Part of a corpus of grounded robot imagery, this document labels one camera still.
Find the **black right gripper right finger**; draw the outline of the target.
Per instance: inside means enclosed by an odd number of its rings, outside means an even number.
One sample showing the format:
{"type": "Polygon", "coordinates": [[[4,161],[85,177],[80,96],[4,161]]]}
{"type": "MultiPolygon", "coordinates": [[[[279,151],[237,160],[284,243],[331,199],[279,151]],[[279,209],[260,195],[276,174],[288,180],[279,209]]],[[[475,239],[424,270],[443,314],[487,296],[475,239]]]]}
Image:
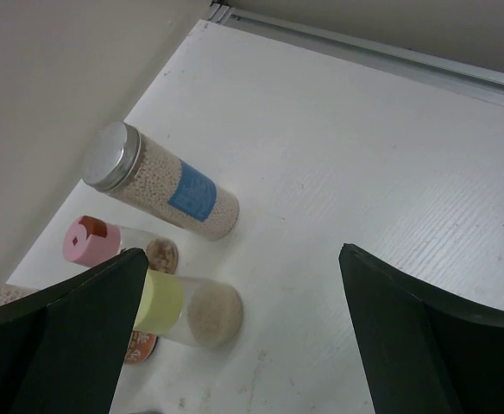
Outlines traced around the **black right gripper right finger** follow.
{"type": "Polygon", "coordinates": [[[504,310],[353,244],[339,265],[375,412],[504,413],[504,310]]]}

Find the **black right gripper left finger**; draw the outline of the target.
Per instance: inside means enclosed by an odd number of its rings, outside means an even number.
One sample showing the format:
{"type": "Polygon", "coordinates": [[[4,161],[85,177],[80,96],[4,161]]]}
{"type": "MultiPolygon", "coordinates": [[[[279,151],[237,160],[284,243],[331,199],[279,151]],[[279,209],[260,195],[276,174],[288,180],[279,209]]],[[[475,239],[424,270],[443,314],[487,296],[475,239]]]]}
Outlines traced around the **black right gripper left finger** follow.
{"type": "Polygon", "coordinates": [[[0,306],[0,413],[107,413],[148,259],[127,250],[0,306]]]}

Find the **yellow cap spice bottle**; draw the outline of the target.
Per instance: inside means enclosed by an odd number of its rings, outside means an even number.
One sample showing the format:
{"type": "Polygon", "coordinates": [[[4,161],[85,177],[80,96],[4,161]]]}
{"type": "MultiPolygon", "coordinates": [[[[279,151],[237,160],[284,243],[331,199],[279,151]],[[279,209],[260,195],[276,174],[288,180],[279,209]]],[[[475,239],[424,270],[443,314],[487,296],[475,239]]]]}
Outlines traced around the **yellow cap spice bottle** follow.
{"type": "Polygon", "coordinates": [[[237,335],[243,316],[242,300],[231,285],[149,270],[134,330],[188,346],[216,348],[237,335]]]}

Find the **tall jar blue label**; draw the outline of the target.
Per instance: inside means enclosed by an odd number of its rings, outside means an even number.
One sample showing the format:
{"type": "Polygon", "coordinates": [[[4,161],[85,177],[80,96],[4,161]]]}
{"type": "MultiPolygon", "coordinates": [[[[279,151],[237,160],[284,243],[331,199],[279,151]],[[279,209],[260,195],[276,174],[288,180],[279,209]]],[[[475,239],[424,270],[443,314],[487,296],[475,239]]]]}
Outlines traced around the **tall jar blue label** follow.
{"type": "Polygon", "coordinates": [[[240,212],[232,193],[125,122],[109,124],[91,142],[82,179],[96,191],[211,241],[228,235],[240,212]]]}

